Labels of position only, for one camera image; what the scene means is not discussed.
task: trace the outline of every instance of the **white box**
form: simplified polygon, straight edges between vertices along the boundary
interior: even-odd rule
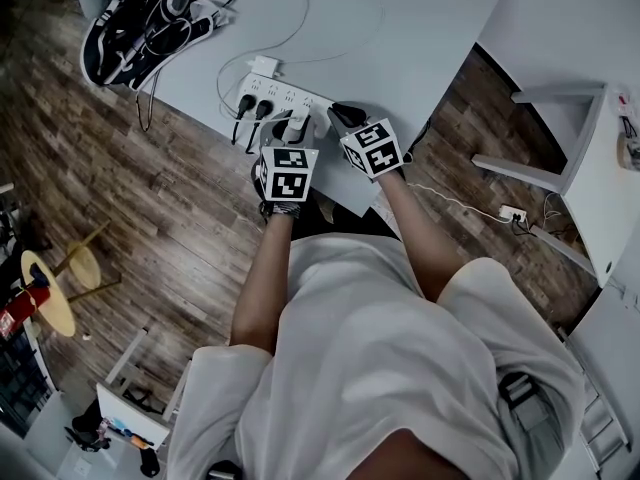
[[[260,183],[267,201],[306,201],[317,149],[262,148]]]
[[[388,119],[346,135],[340,142],[349,163],[369,178],[377,178],[404,163],[398,147],[398,138]]]

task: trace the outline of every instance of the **white table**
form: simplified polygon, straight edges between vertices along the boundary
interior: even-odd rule
[[[261,52],[284,61],[281,80],[333,101],[378,106],[406,149],[464,62],[498,0],[310,0],[307,19],[290,41]],[[163,70],[156,96],[210,128],[231,136],[220,115],[216,79],[234,56],[276,44],[301,23],[306,0],[237,0],[234,23],[177,56]],[[254,58],[256,53],[242,57]],[[235,62],[221,77],[224,92],[249,72]],[[233,92],[228,101],[234,101]],[[247,125],[240,147],[246,143]],[[322,147],[313,186],[362,215],[379,186],[342,161],[338,145]]]
[[[537,226],[531,232],[593,274],[601,287],[607,283],[640,217],[640,173],[620,167],[618,136],[623,130],[604,84],[543,87],[514,93],[516,103],[591,101],[587,118],[561,174],[553,174],[508,160],[475,155],[484,169],[556,192],[578,228],[589,258],[577,253]]]

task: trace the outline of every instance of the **red object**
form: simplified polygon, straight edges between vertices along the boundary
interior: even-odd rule
[[[33,315],[49,299],[49,288],[31,286],[13,299],[0,312],[0,334],[5,338],[18,329],[22,322]]]

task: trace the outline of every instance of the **floor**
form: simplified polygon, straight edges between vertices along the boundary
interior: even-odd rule
[[[42,322],[52,378],[86,404],[96,380],[147,327],[135,361],[143,382],[166,401],[193,351],[228,335],[263,228],[248,177],[254,159],[160,102],[145,134],[132,94],[88,86],[77,60],[85,22],[75,0],[1,2],[0,182],[14,181],[45,222],[54,244],[45,254],[49,264],[64,257],[70,241],[110,219],[91,247],[105,282],[123,280],[74,304],[73,338]],[[471,52],[406,168],[408,180],[491,214],[503,203],[515,205],[540,223],[544,191],[469,161],[481,152],[561,170],[562,154],[510,93]],[[461,253],[502,262],[550,325],[569,325],[583,310],[597,287],[588,274],[531,236],[515,236],[508,225],[416,190]],[[550,202],[563,210],[556,198]],[[547,229],[568,223],[558,217]],[[68,273],[61,282],[69,294],[82,290]]]

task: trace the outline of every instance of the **power strip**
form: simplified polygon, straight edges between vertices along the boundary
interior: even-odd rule
[[[300,121],[298,121],[300,127],[302,127],[307,115],[311,115],[316,124],[315,136],[317,138],[324,137],[331,127],[327,109],[333,104],[333,101],[304,89],[285,84],[273,78],[249,73],[238,91],[236,107],[240,104],[240,100],[245,94],[255,96],[257,101],[268,100],[273,103],[274,110],[265,120],[285,110],[292,110],[291,117],[300,118]],[[255,110],[247,112],[245,118],[255,119]]]
[[[500,218],[506,220],[513,220],[515,216],[518,216],[518,222],[524,222],[527,218],[527,212],[521,210],[520,208],[515,208],[513,206],[507,206],[503,204],[500,207]]]

